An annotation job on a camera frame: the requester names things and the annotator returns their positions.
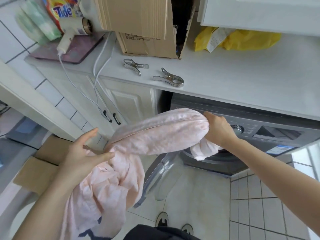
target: yellow plastic bag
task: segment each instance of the yellow plastic bag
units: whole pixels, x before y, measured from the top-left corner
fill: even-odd
[[[195,51],[207,48],[212,33],[217,27],[205,27],[195,38]],[[261,50],[276,44],[281,38],[281,33],[262,32],[253,30],[236,29],[226,37],[218,46],[226,50]]]

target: cardboard box flap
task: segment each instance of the cardboard box flap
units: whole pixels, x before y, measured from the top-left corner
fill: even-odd
[[[71,141],[51,135],[35,153],[34,157],[59,165],[65,159],[71,144]]]
[[[168,0],[94,0],[101,27],[166,39]]]
[[[58,166],[30,157],[13,182],[41,195],[53,180]]]

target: sneaker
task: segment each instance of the sneaker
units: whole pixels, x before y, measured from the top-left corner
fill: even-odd
[[[164,211],[158,215],[158,218],[155,222],[156,227],[167,227],[169,224],[168,214]]]
[[[190,224],[186,224],[181,228],[182,231],[186,232],[187,234],[193,236],[193,228]]]

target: stainless steel clip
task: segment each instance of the stainless steel clip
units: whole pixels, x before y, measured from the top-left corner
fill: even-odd
[[[132,59],[124,59],[123,62],[126,68],[134,70],[136,73],[138,73],[139,76],[141,76],[141,72],[138,70],[139,68],[149,68],[148,64],[138,64],[135,63]]]
[[[165,74],[167,77],[162,76],[153,76],[154,81],[163,81],[169,83],[171,86],[181,88],[184,85],[184,80],[180,76],[173,75],[167,72],[164,68],[161,68],[162,73]]]

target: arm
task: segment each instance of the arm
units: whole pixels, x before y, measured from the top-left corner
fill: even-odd
[[[210,124],[206,139],[242,160],[298,218],[320,235],[320,182],[239,139],[224,117],[209,112],[204,115]]]
[[[70,146],[53,182],[34,204],[13,240],[58,239],[64,209],[72,190],[96,165],[114,157],[114,153],[87,155],[83,146],[97,132],[95,128],[83,134]]]

